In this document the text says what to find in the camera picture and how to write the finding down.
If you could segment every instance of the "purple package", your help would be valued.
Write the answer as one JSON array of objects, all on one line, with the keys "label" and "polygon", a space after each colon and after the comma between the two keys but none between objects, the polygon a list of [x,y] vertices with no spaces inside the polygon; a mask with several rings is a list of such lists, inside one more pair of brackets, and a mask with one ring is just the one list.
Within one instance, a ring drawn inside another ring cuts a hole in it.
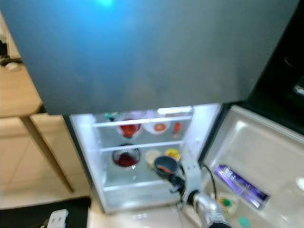
[{"label": "purple package", "polygon": [[249,183],[227,165],[219,165],[214,171],[237,195],[257,209],[262,209],[269,195]]}]

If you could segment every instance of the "refrigerator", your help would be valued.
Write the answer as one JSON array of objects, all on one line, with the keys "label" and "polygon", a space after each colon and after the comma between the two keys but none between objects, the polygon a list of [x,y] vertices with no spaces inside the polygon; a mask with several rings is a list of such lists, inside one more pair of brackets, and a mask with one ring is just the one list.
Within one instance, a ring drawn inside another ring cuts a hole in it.
[{"label": "refrigerator", "polygon": [[210,167],[233,202],[231,225],[246,217],[284,228],[292,225],[276,205],[304,174],[303,136],[238,102],[298,3],[2,0],[0,10],[46,111],[64,116],[104,213],[178,204],[146,161],[151,150],[174,151]]}]

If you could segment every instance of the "yellow food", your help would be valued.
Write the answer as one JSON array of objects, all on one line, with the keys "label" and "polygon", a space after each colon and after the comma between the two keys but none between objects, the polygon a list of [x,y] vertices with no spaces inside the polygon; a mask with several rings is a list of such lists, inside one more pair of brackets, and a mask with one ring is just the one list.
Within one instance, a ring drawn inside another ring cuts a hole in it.
[{"label": "yellow food", "polygon": [[175,148],[169,148],[165,151],[165,155],[174,158],[175,160],[179,160],[180,159],[180,153],[177,149]]}]

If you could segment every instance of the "white device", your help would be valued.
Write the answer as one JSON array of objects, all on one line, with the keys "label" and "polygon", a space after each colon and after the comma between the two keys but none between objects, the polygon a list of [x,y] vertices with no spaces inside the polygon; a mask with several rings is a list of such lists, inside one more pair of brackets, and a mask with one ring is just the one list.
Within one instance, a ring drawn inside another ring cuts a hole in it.
[{"label": "white device", "polygon": [[53,211],[51,216],[49,217],[47,228],[65,228],[67,216],[67,209]]}]

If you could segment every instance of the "small bottle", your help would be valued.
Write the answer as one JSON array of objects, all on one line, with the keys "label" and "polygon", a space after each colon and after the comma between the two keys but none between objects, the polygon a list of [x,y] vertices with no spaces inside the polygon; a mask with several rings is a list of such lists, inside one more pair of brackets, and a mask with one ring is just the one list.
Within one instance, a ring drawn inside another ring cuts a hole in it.
[{"label": "small bottle", "polygon": [[173,129],[173,137],[178,138],[181,130],[180,122],[176,122]]},{"label": "small bottle", "polygon": [[119,116],[119,112],[114,113],[105,113],[104,117],[107,119],[107,121],[113,122],[115,119]]}]

